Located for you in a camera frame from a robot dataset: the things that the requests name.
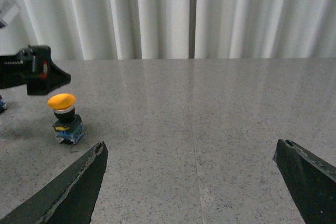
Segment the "black other arm gripper body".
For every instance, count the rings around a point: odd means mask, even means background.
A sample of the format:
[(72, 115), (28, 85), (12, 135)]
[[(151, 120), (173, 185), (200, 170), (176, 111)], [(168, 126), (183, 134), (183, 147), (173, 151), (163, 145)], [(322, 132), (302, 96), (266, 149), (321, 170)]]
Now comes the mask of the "black other arm gripper body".
[(15, 55), (1, 56), (1, 89), (26, 85), (29, 87), (28, 74), (32, 72), (33, 51), (21, 49)]

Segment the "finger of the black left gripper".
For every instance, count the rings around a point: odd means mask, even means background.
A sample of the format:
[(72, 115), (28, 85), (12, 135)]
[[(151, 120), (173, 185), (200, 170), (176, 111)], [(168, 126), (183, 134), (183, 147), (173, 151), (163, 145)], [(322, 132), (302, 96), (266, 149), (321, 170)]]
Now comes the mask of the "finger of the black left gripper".
[(49, 46), (28, 46), (28, 95), (47, 95), (71, 82), (71, 75), (57, 67)]

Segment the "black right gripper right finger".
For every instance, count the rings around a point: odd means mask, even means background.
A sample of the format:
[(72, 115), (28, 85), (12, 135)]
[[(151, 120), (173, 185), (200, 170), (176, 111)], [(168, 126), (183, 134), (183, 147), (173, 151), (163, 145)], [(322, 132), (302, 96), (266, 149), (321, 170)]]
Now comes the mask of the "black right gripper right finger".
[(304, 222), (335, 223), (335, 166), (283, 139), (273, 160)]

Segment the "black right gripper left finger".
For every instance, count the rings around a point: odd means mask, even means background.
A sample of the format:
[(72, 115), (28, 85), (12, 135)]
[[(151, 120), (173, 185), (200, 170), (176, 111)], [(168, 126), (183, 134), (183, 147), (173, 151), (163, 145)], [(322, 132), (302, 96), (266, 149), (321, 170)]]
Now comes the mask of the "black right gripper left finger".
[(97, 143), (1, 223), (90, 223), (107, 160), (105, 143)]

